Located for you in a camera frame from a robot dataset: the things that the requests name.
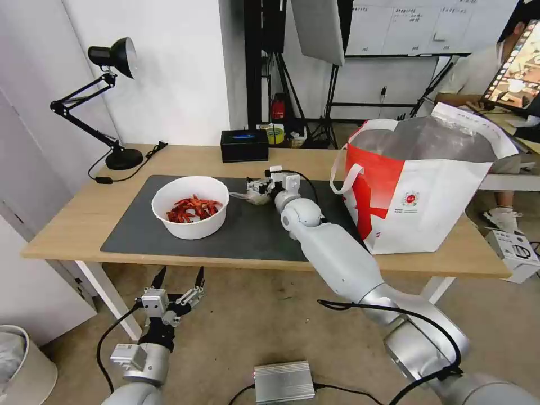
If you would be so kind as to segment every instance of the person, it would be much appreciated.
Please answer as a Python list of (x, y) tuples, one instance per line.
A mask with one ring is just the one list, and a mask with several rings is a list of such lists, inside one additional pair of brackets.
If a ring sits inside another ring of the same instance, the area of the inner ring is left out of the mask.
[[(443, 102), (454, 107), (466, 106), (467, 103), (480, 105), (482, 95), (510, 56), (530, 20), (540, 18), (537, 10), (539, 1), (533, 0), (528, 4), (520, 2), (501, 35), (502, 40), (486, 49), (460, 58), (453, 70), (443, 79), (435, 96), (435, 103)], [(493, 163), (489, 172), (519, 174), (520, 164), (520, 155), (508, 156)], [(497, 206), (483, 212), (483, 219), (505, 232), (523, 235), (517, 221), (520, 214), (514, 211), (514, 192), (496, 192), (495, 200)]]

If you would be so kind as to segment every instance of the cardboard box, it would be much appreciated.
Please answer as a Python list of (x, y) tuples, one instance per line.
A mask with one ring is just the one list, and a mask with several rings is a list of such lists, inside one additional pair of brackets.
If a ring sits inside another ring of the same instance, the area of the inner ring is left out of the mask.
[(525, 236), (494, 229), (485, 239), (512, 272), (512, 276), (504, 280), (522, 283), (540, 270), (540, 260)]

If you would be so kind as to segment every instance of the white shirt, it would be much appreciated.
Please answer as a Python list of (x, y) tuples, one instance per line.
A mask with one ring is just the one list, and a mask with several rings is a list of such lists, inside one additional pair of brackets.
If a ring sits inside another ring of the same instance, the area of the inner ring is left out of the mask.
[[(502, 45), (497, 43), (467, 57), (459, 58), (453, 69), (428, 96), (431, 100), (437, 93), (482, 95), (499, 71), (502, 60)], [(431, 114), (434, 105), (426, 100), (417, 116)]]

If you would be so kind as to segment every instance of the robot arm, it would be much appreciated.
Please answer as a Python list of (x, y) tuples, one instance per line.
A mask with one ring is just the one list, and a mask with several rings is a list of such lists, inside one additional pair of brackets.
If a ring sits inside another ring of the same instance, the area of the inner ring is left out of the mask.
[(154, 277), (141, 297), (148, 316), (148, 330), (137, 344), (116, 345), (111, 361), (124, 368), (129, 384), (116, 389), (103, 405), (163, 405), (161, 387), (167, 380), (169, 357), (174, 350), (174, 330), (192, 311), (204, 293), (204, 269), (200, 268), (193, 288), (184, 294), (167, 294), (161, 288), (166, 267)]
[[(285, 185), (274, 198), (283, 227), (300, 242), (306, 258), (336, 294), (357, 304), (382, 305), (421, 314), (442, 326), (460, 352), (466, 354), (469, 341), (465, 334), (428, 300), (386, 284), (373, 256), (342, 227), (325, 222), (315, 202), (300, 197), (298, 177), (285, 175), (272, 180)], [(456, 359), (456, 351), (448, 338), (431, 324), (399, 313), (377, 309), (365, 312), (380, 325), (396, 324), (384, 343), (392, 360), (410, 380), (416, 381), (441, 370)], [(540, 405), (537, 398), (522, 388), (484, 375), (450, 375), (427, 384), (442, 403), (448, 405)]]

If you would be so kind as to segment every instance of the table leg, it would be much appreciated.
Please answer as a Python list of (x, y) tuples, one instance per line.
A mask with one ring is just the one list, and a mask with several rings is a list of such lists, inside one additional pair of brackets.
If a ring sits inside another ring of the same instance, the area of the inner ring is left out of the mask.
[(431, 302), (431, 304), (436, 304), (455, 279), (455, 277), (432, 277), (420, 295)]
[[(128, 311), (128, 307), (126, 306), (124, 300), (120, 294), (118, 294), (118, 291), (99, 263), (82, 262), (79, 260), (77, 260), (76, 263), (116, 319), (120, 318)], [(141, 327), (135, 321), (133, 315), (123, 320), (121, 325), (132, 340), (138, 340), (141, 337)]]

